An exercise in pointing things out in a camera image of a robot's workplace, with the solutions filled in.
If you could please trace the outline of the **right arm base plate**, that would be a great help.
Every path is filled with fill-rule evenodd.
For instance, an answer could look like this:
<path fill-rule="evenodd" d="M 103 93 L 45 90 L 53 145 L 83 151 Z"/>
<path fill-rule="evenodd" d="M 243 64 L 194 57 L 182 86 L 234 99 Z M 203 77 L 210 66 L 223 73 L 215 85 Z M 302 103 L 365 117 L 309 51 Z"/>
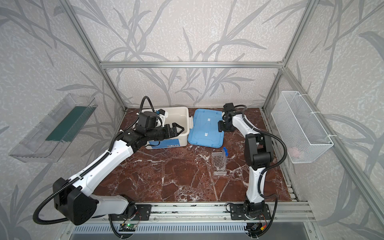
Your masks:
<path fill-rule="evenodd" d="M 230 203 L 227 211 L 231 215 L 231 220 L 270 220 L 271 211 L 269 206 L 264 202 L 242 204 Z"/>

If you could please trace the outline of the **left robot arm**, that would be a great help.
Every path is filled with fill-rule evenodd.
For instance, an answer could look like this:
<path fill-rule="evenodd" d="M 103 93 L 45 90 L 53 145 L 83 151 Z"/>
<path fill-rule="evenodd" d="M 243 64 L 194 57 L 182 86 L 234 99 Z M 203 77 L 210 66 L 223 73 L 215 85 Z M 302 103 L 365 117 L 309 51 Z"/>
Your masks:
<path fill-rule="evenodd" d="M 120 131 L 112 145 L 89 166 L 69 180 L 58 179 L 53 190 L 54 207 L 74 225 L 82 225 L 93 217 L 130 215 L 133 201 L 122 196 L 96 196 L 98 185 L 124 160 L 150 141 L 160 143 L 179 136 L 185 129 L 177 123 L 166 124 L 167 112 L 139 113 L 134 127 Z"/>

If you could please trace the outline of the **blue plastic bin lid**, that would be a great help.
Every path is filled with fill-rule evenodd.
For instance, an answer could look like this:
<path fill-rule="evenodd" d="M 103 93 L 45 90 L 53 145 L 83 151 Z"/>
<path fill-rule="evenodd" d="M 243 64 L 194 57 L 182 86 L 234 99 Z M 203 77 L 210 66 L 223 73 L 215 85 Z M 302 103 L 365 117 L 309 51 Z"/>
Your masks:
<path fill-rule="evenodd" d="M 190 130 L 188 142 L 192 145 L 221 148 L 224 132 L 219 131 L 222 112 L 208 109 L 197 109 L 193 116 L 193 128 Z"/>

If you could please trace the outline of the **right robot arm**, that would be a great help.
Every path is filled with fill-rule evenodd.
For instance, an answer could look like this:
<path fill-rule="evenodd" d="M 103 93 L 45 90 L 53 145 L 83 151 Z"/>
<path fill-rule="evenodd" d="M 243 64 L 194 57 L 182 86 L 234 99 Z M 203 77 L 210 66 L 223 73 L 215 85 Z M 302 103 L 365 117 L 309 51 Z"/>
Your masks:
<path fill-rule="evenodd" d="M 265 178 L 266 169 L 273 158 L 272 139 L 257 129 L 246 117 L 244 111 L 237 110 L 240 106 L 233 103 L 224 105 L 222 120 L 218 127 L 220 132 L 239 130 L 245 138 L 244 156 L 249 166 L 249 186 L 244 203 L 245 214 L 253 218 L 265 209 Z"/>

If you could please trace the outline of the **white plastic storage bin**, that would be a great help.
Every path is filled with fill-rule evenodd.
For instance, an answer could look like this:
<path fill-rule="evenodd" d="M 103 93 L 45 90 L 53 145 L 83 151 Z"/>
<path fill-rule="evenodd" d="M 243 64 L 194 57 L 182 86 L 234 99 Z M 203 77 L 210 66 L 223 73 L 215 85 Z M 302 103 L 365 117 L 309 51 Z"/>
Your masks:
<path fill-rule="evenodd" d="M 163 125 L 169 125 L 171 130 L 180 133 L 177 137 L 165 139 L 163 141 L 148 141 L 146 149 L 166 149 L 185 147 L 188 144 L 188 135 L 193 128 L 193 118 L 189 116 L 187 107 L 161 108 L 169 113 Z"/>

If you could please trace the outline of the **clear plastic test tube rack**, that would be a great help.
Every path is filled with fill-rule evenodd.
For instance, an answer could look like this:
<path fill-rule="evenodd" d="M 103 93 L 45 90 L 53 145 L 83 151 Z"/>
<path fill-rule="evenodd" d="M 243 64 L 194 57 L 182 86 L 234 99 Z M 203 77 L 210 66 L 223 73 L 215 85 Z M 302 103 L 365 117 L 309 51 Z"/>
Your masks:
<path fill-rule="evenodd" d="M 214 166 L 214 176 L 223 176 L 227 174 L 227 154 L 225 151 L 213 152 L 211 160 Z"/>

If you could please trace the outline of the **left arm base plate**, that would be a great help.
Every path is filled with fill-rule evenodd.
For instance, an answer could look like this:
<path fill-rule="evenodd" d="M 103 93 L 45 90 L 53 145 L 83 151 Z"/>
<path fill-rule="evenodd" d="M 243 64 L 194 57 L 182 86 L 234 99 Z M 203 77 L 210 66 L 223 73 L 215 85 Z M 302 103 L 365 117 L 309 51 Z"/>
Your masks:
<path fill-rule="evenodd" d="M 152 205 L 129 205 L 120 215 L 112 214 L 112 221 L 148 221 L 151 215 Z"/>

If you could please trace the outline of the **test tube blue cap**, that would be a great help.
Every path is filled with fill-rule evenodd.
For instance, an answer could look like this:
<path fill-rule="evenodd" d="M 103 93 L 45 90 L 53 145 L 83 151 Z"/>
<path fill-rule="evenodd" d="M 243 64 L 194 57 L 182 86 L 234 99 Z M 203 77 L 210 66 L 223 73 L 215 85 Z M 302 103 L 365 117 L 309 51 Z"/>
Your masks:
<path fill-rule="evenodd" d="M 222 154 L 224 159 L 228 158 L 229 153 L 226 147 L 223 147 Z"/>

